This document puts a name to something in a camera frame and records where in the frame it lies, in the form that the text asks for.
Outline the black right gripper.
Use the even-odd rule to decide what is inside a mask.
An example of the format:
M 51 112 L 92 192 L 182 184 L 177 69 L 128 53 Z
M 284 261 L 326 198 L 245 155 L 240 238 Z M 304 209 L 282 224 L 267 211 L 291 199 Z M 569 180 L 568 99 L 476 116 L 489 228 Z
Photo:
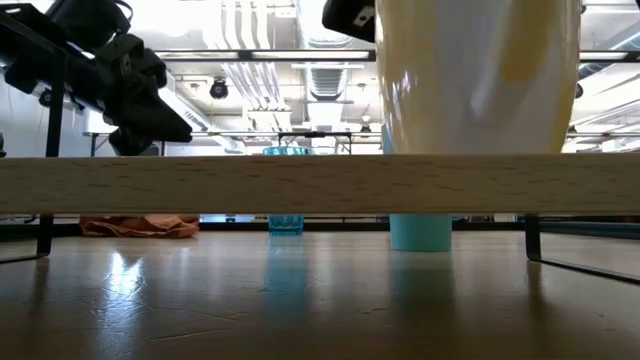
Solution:
M 375 15 L 374 0 L 327 0 L 322 24 L 326 29 L 374 43 Z

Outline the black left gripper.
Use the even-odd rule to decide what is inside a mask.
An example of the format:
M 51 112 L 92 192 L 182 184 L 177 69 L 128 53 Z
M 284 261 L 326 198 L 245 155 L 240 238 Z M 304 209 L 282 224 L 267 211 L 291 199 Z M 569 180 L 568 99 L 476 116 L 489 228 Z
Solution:
M 95 53 L 105 89 L 100 93 L 105 121 L 117 128 L 108 141 L 118 156 L 159 156 L 153 141 L 188 143 L 192 127 L 159 96 L 166 66 L 144 41 L 117 34 Z

